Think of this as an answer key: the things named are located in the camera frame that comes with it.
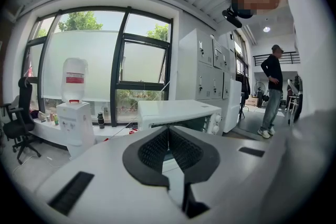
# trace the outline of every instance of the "chair backrest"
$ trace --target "chair backrest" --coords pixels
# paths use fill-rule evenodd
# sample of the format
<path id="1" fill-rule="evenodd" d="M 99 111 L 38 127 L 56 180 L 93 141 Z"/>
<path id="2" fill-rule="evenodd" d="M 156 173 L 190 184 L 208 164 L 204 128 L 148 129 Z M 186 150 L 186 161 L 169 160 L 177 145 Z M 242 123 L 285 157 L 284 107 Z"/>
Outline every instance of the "chair backrest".
<path id="1" fill-rule="evenodd" d="M 21 111 L 22 119 L 26 124 L 34 124 L 34 120 L 30 115 L 30 99 L 32 98 L 33 86 L 27 80 L 27 77 L 19 79 L 20 95 L 19 95 L 19 108 L 23 108 Z"/>

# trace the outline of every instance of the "black bottle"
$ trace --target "black bottle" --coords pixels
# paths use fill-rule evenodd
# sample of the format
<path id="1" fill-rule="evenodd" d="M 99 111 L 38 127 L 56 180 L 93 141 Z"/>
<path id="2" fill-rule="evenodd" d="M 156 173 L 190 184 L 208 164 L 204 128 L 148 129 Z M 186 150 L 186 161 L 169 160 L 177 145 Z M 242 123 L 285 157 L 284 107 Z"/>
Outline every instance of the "black bottle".
<path id="1" fill-rule="evenodd" d="M 102 112 L 98 113 L 97 119 L 98 119 L 99 128 L 104 129 L 105 126 L 104 126 L 104 118 L 103 118 L 103 113 Z"/>

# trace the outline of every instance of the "white sneaker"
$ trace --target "white sneaker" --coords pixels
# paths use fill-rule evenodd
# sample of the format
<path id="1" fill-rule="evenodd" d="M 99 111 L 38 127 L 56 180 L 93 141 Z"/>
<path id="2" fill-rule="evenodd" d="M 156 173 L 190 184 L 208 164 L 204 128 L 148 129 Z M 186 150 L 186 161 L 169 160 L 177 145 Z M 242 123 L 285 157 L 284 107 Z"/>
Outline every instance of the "white sneaker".
<path id="1" fill-rule="evenodd" d="M 268 129 L 267 132 L 268 132 L 270 135 L 274 135 L 274 134 L 275 134 L 275 130 L 274 130 L 273 126 L 271 127 L 271 129 Z"/>
<path id="2" fill-rule="evenodd" d="M 270 138 L 270 137 L 271 137 L 271 136 L 268 134 L 268 131 L 267 131 L 267 130 L 262 131 L 262 130 L 259 129 L 257 133 L 260 134 L 263 138 Z"/>

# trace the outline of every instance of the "chair seat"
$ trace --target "chair seat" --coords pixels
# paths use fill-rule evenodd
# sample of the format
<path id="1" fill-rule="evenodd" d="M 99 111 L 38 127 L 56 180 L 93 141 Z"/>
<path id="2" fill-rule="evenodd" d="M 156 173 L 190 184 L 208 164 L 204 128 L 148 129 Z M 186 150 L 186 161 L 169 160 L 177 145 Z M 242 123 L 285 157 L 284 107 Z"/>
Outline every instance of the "chair seat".
<path id="1" fill-rule="evenodd" d="M 34 129 L 34 124 L 28 123 L 26 124 L 26 127 L 28 131 L 32 131 Z M 14 139 L 16 137 L 19 137 L 20 135 L 25 134 L 25 129 L 22 127 L 19 120 L 14 120 L 14 121 L 6 123 L 3 126 L 3 129 L 7 137 L 11 139 Z"/>

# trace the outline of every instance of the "tree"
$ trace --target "tree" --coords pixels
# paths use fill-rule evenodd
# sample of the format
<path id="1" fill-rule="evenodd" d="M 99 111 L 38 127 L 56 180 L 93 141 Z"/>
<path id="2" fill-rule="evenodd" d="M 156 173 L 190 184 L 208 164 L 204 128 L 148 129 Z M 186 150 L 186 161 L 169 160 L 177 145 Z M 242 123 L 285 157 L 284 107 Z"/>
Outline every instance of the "tree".
<path id="1" fill-rule="evenodd" d="M 36 38 L 38 38 L 38 37 L 45 37 L 46 35 L 47 35 L 47 30 L 44 29 L 44 28 L 40 28 L 40 30 L 37 33 Z"/>
<path id="2" fill-rule="evenodd" d="M 93 12 L 73 12 L 65 22 L 59 22 L 58 27 L 61 31 L 101 30 L 103 24 L 97 24 Z"/>
<path id="3" fill-rule="evenodd" d="M 155 24 L 154 31 L 152 30 L 147 31 L 147 36 L 155 38 L 155 39 L 167 41 L 168 40 L 168 24 L 164 26 Z"/>

